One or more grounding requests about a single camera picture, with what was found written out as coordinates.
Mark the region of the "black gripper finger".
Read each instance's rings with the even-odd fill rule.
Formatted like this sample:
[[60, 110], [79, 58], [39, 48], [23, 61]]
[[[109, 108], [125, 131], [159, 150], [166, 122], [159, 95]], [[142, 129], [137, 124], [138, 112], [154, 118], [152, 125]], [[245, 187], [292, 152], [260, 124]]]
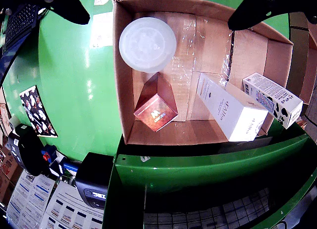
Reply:
[[0, 0], [0, 8], [7, 15], [16, 13], [26, 4], [49, 9], [75, 24], [86, 25], [90, 20], [90, 15], [80, 0]]
[[230, 30], [245, 30], [286, 13], [302, 12], [311, 24], [317, 23], [317, 0], [243, 0], [228, 20]]

